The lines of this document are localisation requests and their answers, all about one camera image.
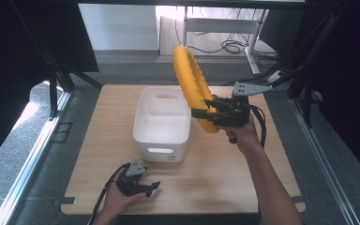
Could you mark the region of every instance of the white plastic bin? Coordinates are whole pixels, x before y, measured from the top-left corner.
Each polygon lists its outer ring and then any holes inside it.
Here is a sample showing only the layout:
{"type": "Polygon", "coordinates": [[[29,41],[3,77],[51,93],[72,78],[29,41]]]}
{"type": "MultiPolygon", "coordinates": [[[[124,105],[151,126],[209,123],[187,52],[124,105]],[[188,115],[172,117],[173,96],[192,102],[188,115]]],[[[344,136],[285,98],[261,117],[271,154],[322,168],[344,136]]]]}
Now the white plastic bin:
{"type": "Polygon", "coordinates": [[[142,158],[179,162],[187,151],[191,110],[180,88],[150,87],[142,92],[133,137],[142,158]]]}

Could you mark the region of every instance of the wooden board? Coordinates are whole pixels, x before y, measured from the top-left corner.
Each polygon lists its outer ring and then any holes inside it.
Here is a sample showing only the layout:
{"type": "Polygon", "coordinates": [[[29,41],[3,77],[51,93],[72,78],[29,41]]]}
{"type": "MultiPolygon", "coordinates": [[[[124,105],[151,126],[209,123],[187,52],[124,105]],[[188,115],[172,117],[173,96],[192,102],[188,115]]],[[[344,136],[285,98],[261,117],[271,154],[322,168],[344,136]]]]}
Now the wooden board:
{"type": "MultiPolygon", "coordinates": [[[[191,118],[187,154],[183,161],[148,162],[141,159],[133,139],[133,125],[139,99],[147,87],[106,85],[102,88],[67,187],[66,197],[75,197],[76,202],[62,204],[62,211],[69,215],[91,214],[111,174],[122,164],[138,158],[149,167],[140,183],[150,185],[160,181],[161,184],[151,198],[131,205],[124,214],[257,212],[257,197],[247,162],[236,145],[228,142],[223,131],[206,133],[191,118]]],[[[230,97],[233,90],[232,87],[210,88],[212,94],[220,97],[230,97]]],[[[263,95],[250,97],[249,101],[265,113],[265,151],[280,180],[291,196],[300,196],[263,95]]],[[[305,209],[303,203],[297,206],[300,211],[305,209]]]]}

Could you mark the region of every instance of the black wire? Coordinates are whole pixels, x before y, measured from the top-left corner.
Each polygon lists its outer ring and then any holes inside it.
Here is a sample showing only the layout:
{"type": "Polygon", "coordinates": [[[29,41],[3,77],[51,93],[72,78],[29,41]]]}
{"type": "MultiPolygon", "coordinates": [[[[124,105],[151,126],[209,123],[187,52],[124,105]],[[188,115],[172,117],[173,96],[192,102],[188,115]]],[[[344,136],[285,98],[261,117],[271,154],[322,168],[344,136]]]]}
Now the black wire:
{"type": "Polygon", "coordinates": [[[233,8],[231,9],[230,13],[227,15],[226,19],[229,18],[229,16],[231,15],[231,13],[232,13],[234,10],[235,10],[235,8],[233,7],[233,8]]]}
{"type": "Polygon", "coordinates": [[[265,126],[265,114],[264,114],[263,110],[257,106],[250,105],[250,109],[253,111],[253,114],[255,114],[257,120],[259,121],[260,127],[262,128],[260,144],[262,145],[262,148],[264,148],[265,138],[267,136],[267,127],[265,126]]]}
{"type": "Polygon", "coordinates": [[[244,39],[244,41],[246,42],[246,45],[249,45],[250,34],[247,34],[247,38],[243,34],[238,34],[238,37],[239,36],[241,36],[244,39]]]}
{"type": "Polygon", "coordinates": [[[252,21],[253,21],[253,19],[254,19],[254,15],[256,14],[256,8],[255,8],[255,10],[253,11],[253,15],[252,15],[252,21]]]}
{"type": "Polygon", "coordinates": [[[273,54],[273,53],[264,53],[264,52],[255,52],[255,51],[253,51],[253,55],[256,56],[256,57],[259,57],[261,59],[269,59],[269,60],[273,60],[273,61],[282,60],[281,57],[279,57],[277,54],[273,54]]]}
{"type": "Polygon", "coordinates": [[[241,41],[238,40],[225,40],[221,42],[221,47],[223,47],[228,53],[237,54],[245,50],[247,47],[246,44],[244,44],[241,41]]]}
{"type": "Polygon", "coordinates": [[[258,59],[257,60],[257,64],[261,67],[261,68],[268,68],[268,69],[270,69],[271,67],[266,67],[264,64],[262,64],[262,61],[277,61],[276,59],[265,59],[265,58],[263,58],[263,59],[258,59]]]}
{"type": "Polygon", "coordinates": [[[236,15],[236,19],[239,19],[239,15],[241,14],[241,8],[238,9],[238,14],[236,15]]]}
{"type": "Polygon", "coordinates": [[[223,50],[223,49],[224,49],[224,47],[222,47],[221,49],[219,49],[219,50],[215,50],[215,51],[205,51],[205,50],[198,49],[198,48],[195,48],[195,47],[190,46],[190,45],[187,45],[187,47],[188,47],[188,48],[190,48],[190,49],[194,49],[194,50],[197,50],[197,51],[203,52],[203,53],[218,53],[218,52],[220,52],[221,50],[223,50]]]}
{"type": "Polygon", "coordinates": [[[248,8],[245,8],[245,11],[244,11],[244,19],[246,18],[246,16],[247,16],[247,12],[248,12],[248,8]]]}
{"type": "Polygon", "coordinates": [[[260,84],[262,83],[262,79],[268,75],[273,74],[275,71],[279,70],[283,65],[279,62],[276,62],[275,65],[273,65],[270,69],[268,69],[267,71],[265,71],[263,74],[261,74],[260,76],[257,76],[255,78],[250,78],[250,79],[244,79],[244,80],[237,80],[237,81],[232,81],[232,82],[226,82],[223,84],[223,86],[227,86],[228,84],[231,83],[242,83],[242,82],[251,82],[251,81],[256,81],[254,84],[260,84]]]}
{"type": "MultiPolygon", "coordinates": [[[[296,57],[299,57],[299,53],[301,51],[303,51],[303,49],[308,45],[309,41],[314,37],[314,35],[320,30],[320,27],[323,25],[323,23],[330,17],[330,12],[328,12],[326,14],[326,16],[320,21],[320,23],[314,28],[314,30],[308,35],[306,36],[302,43],[292,52],[282,55],[282,56],[277,56],[275,55],[273,56],[268,56],[268,55],[263,55],[264,53],[272,53],[272,52],[258,52],[258,51],[254,51],[254,54],[258,54],[259,56],[263,56],[264,58],[271,58],[271,59],[275,59],[277,60],[276,64],[273,65],[270,69],[268,69],[267,71],[264,72],[264,74],[262,74],[260,76],[260,79],[255,83],[255,84],[259,84],[262,83],[261,80],[268,76],[271,75],[272,73],[274,73],[275,71],[279,70],[280,68],[286,67],[288,66],[288,63],[291,62],[293,59],[295,59],[296,57]]],[[[292,76],[294,76],[294,74],[296,74],[297,72],[300,71],[299,69],[300,67],[293,69],[291,71],[289,71],[288,73],[291,73],[292,76]]]]}
{"type": "Polygon", "coordinates": [[[278,54],[277,52],[260,52],[257,50],[253,50],[254,53],[261,53],[261,54],[278,54]]]}
{"type": "Polygon", "coordinates": [[[192,32],[192,34],[194,35],[194,36],[200,36],[200,35],[206,35],[206,34],[209,34],[210,32],[200,32],[200,33],[197,33],[197,32],[192,32]]]}
{"type": "Polygon", "coordinates": [[[111,183],[113,182],[113,179],[115,178],[115,176],[118,174],[118,172],[120,170],[122,170],[122,168],[126,168],[130,165],[130,163],[127,164],[123,164],[121,167],[119,167],[114,173],[113,175],[111,175],[110,179],[108,179],[107,183],[105,184],[104,188],[101,190],[100,196],[98,196],[95,208],[93,209],[93,214],[89,219],[89,222],[87,223],[88,225],[93,224],[93,220],[95,220],[96,215],[98,214],[98,208],[100,207],[101,201],[103,200],[103,197],[105,195],[105,193],[107,192],[107,189],[110,187],[111,183]]]}
{"type": "MultiPolygon", "coordinates": [[[[203,16],[203,13],[201,12],[201,9],[202,9],[202,7],[200,7],[200,13],[201,13],[201,15],[203,16]]],[[[204,16],[203,16],[204,17],[204,16]]]]}
{"type": "Polygon", "coordinates": [[[177,40],[181,45],[183,45],[182,42],[180,41],[179,35],[177,34],[177,19],[174,19],[174,30],[176,31],[177,40]]]}

